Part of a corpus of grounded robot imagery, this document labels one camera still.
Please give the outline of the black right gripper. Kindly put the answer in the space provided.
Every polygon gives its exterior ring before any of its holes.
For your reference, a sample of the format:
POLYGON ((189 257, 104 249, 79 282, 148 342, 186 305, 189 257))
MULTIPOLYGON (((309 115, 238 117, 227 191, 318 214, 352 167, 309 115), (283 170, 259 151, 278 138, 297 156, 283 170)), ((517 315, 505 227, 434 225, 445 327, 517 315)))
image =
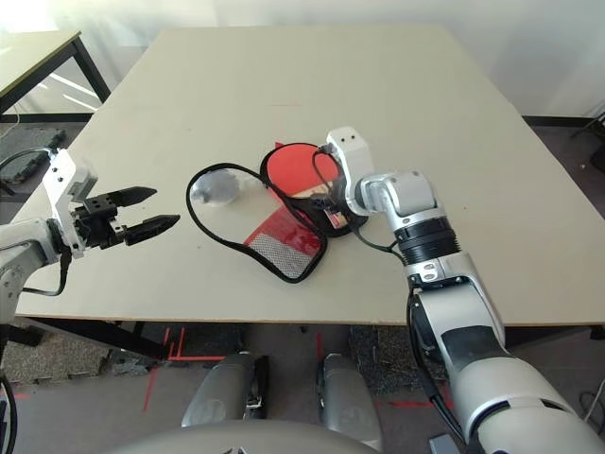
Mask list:
POLYGON ((336 182, 326 184, 327 202, 324 213, 332 226, 349 226, 350 215, 346 211, 346 206, 340 200, 337 190, 336 182))

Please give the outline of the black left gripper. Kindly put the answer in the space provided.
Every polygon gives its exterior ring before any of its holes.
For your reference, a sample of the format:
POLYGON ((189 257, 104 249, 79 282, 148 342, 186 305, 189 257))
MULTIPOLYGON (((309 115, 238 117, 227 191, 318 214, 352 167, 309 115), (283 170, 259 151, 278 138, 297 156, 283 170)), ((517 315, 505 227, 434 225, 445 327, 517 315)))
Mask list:
POLYGON ((132 186, 82 201, 73 216, 85 247, 104 250, 123 242, 134 245, 173 227, 181 219, 180 215, 159 215, 127 228, 117 220, 118 207, 138 204, 156 193, 153 188, 132 186))

